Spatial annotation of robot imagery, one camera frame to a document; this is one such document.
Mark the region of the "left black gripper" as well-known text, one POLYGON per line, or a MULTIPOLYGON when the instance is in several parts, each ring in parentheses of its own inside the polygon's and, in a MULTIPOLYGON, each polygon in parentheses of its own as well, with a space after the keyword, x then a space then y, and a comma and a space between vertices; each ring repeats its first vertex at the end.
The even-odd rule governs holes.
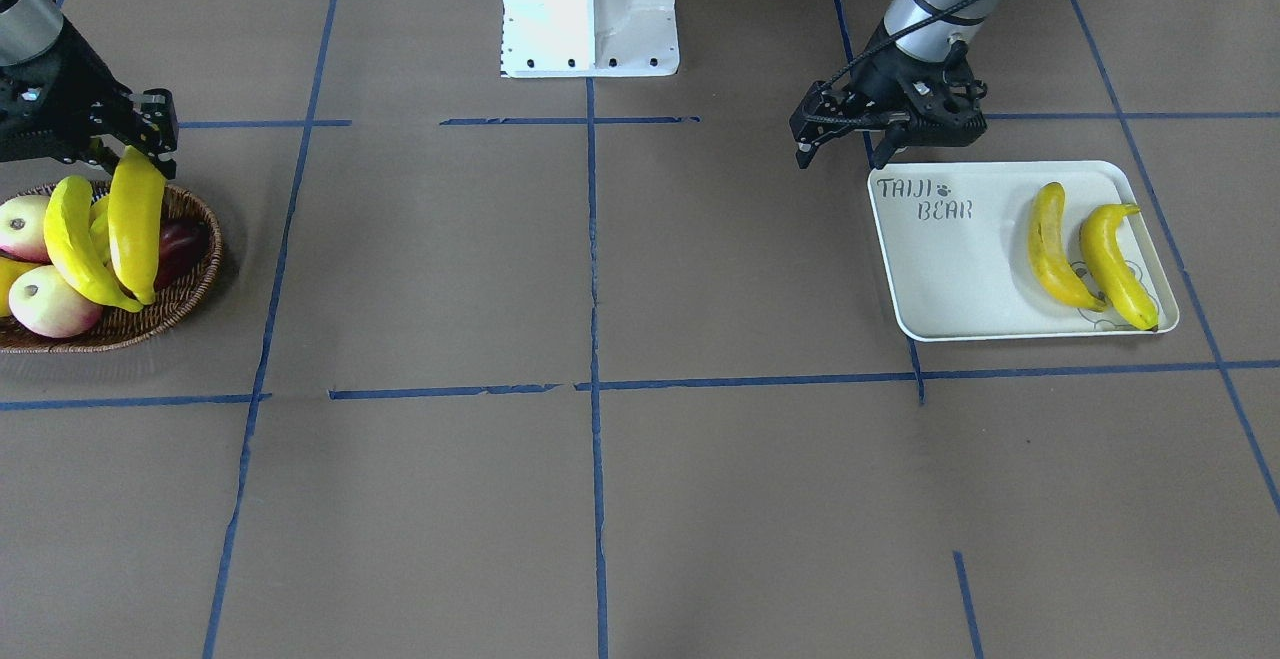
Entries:
POLYGON ((968 63, 964 38, 943 41, 941 61, 910 56, 876 29, 865 49, 886 44, 851 70, 850 91, 870 113, 905 113, 905 123, 891 123, 870 154, 873 170, 883 170, 906 147, 969 147, 986 134, 980 109, 987 86, 968 63))

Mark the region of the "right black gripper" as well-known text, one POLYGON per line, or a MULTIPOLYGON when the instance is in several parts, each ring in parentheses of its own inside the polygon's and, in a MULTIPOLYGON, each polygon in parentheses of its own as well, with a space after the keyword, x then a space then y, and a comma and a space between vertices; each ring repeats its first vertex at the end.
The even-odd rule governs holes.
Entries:
POLYGON ((143 154, 165 179, 177 175, 172 91, 133 91, 115 81, 74 26, 64 26, 41 56, 3 68, 1 109, 4 163, 55 159, 114 173, 119 157, 102 143, 110 136, 143 154))

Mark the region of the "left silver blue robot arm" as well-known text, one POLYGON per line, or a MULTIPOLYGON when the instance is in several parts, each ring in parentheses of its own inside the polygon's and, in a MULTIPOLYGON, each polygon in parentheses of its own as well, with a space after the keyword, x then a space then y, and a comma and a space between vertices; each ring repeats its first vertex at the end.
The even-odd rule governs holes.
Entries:
POLYGON ((968 147, 987 129, 987 86, 968 63, 1001 0, 892 0, 850 70, 854 115, 891 116, 872 163, 909 147, 968 147))

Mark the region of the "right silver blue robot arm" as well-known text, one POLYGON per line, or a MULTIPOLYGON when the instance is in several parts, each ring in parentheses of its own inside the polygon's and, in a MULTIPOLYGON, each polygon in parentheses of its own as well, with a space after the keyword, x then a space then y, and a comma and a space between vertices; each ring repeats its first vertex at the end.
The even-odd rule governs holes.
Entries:
POLYGON ((114 173, 118 139, 168 180, 178 122, 169 90, 115 79, 55 0, 1 0, 1 161, 52 159, 114 173))

